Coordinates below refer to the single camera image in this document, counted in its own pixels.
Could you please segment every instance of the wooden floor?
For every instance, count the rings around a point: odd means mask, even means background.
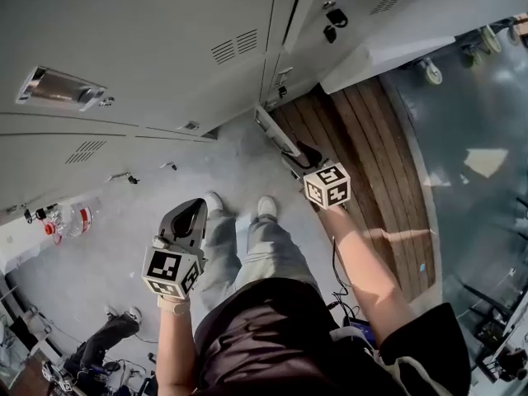
[[[346,209],[410,301],[435,281],[431,235],[413,159],[380,82],[330,96],[316,87],[271,114],[294,141],[319,148],[351,176]]]

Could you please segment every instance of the plastic water bottle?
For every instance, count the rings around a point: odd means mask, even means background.
[[[95,204],[90,208],[88,202],[79,202],[71,205],[56,205],[46,211],[44,231],[48,235],[62,238],[75,238],[87,232],[92,226]]]

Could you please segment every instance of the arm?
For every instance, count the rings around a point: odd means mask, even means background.
[[[332,207],[321,213],[336,239],[354,295],[380,346],[392,332],[415,319],[398,282],[376,251],[367,245],[348,213]]]
[[[195,389],[195,342],[192,337],[191,311],[184,313],[161,309],[156,380],[160,396],[187,396]]]

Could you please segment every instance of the white sneaker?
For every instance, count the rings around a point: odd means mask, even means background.
[[[141,324],[141,313],[135,307],[130,307],[127,313],[130,318],[132,318],[137,324]]]
[[[204,200],[205,200],[205,203],[207,204],[207,210],[209,212],[224,209],[224,204],[222,203],[222,200],[220,199],[218,194],[214,192],[207,192],[204,195]]]
[[[273,198],[271,198],[270,196],[263,196],[258,201],[257,215],[259,217],[261,215],[272,215],[275,218],[277,217],[277,205]]]
[[[117,317],[117,311],[113,309],[110,305],[105,305],[105,314],[109,320]]]

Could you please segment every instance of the concrete floor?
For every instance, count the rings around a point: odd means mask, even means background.
[[[510,304],[526,283],[526,209],[516,196],[528,189],[528,50],[499,34],[501,54],[483,54],[468,67],[456,51],[434,59],[440,86],[419,68],[386,75],[407,107],[432,189],[440,231],[443,299],[451,302],[470,354],[479,344],[469,330],[469,306],[485,303],[460,282]]]
[[[339,290],[332,271],[332,246],[316,214],[303,197],[300,184],[283,166],[276,148],[248,115],[221,128],[219,141],[183,154],[178,170],[162,170],[141,177],[137,186],[110,184],[101,191],[101,215],[86,236],[64,241],[30,259],[10,274],[23,296],[48,318],[79,341],[87,339],[105,321],[103,307],[119,311],[130,305],[143,313],[139,336],[158,340],[159,314],[156,296],[140,278],[145,248],[152,242],[159,221],[185,200],[217,191],[228,207],[239,213],[237,224],[239,256],[245,255],[245,232],[261,195],[276,198],[280,223],[291,232],[308,260],[327,303]],[[342,313],[334,309],[339,321]],[[201,317],[193,306],[193,318]],[[53,331],[51,339],[66,354],[78,342]],[[108,356],[125,358],[148,370],[149,352],[155,344],[132,337],[111,349]]]

